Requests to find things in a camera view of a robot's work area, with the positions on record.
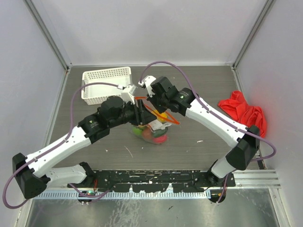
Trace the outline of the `green toy watermelon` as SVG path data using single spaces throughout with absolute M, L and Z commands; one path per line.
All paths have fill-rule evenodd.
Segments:
M 141 128 L 133 127 L 132 132 L 136 136 L 141 136 L 142 135 L 142 129 Z

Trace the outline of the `clear zip top bag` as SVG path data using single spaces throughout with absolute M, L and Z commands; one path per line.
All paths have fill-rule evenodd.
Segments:
M 135 100 L 139 100 L 141 99 L 144 103 L 144 105 L 146 106 L 146 108 L 152 113 L 153 110 L 155 110 L 154 107 L 149 107 L 149 104 L 151 104 L 150 102 L 147 101 L 147 97 L 144 97 L 144 96 L 137 96 L 135 97 Z M 137 127 L 137 128 L 141 128 L 142 130 L 146 129 L 146 128 L 149 128 L 152 132 L 154 132 L 155 130 L 158 130 L 158 129 L 161 129 L 161 130 L 164 130 L 166 129 L 167 130 L 167 133 L 169 131 L 169 127 L 172 126 L 172 125 L 180 125 L 180 122 L 177 121 L 168 111 L 165 111 L 165 113 L 167 114 L 168 116 L 168 121 L 167 122 L 160 122 L 158 121 L 157 119 L 147 125 L 131 125 L 130 127 L 130 132 L 133 134 L 132 132 L 132 128 L 133 127 Z M 153 139 L 152 140 L 146 140 L 144 139 L 142 136 L 136 136 L 146 142 L 149 142 L 149 143 L 153 143 Z

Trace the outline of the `dark green avocado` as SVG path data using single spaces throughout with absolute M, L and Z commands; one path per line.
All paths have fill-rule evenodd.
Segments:
M 164 130 L 158 129 L 158 130 L 155 130 L 152 134 L 153 134 L 154 138 L 158 138 L 158 137 L 165 135 L 166 133 L 167 133 L 166 129 L 164 129 Z

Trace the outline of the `red apple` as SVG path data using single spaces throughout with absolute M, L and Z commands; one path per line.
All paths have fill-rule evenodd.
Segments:
M 167 139 L 168 139 L 168 136 L 165 134 L 160 137 L 153 138 L 153 143 L 162 144 L 162 143 L 166 142 Z

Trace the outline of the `yellow lemon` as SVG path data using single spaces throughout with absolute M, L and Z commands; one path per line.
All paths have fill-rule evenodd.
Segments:
M 167 122 L 168 121 L 168 116 L 167 114 L 164 113 L 159 113 L 157 110 L 153 110 L 152 113 L 157 117 L 157 120 L 160 122 Z

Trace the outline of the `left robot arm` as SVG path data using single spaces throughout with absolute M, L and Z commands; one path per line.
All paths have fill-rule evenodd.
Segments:
M 15 179 L 24 198 L 34 198 L 51 185 L 74 183 L 92 186 L 95 176 L 87 163 L 64 168 L 54 166 L 107 136 L 114 127 L 126 123 L 145 125 L 156 119 L 141 100 L 134 103 L 118 96 L 107 98 L 96 113 L 85 117 L 67 135 L 30 155 L 18 153 L 12 158 Z

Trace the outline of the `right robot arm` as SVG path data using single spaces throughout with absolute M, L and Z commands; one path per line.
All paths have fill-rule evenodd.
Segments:
M 142 80 L 147 89 L 147 99 L 160 113 L 171 110 L 190 118 L 217 134 L 231 150 L 216 160 L 208 169 L 206 178 L 212 186 L 222 185 L 227 174 L 245 170 L 256 155 L 260 140 L 256 126 L 247 127 L 237 123 L 210 107 L 189 88 L 178 90 L 167 77 L 147 76 Z

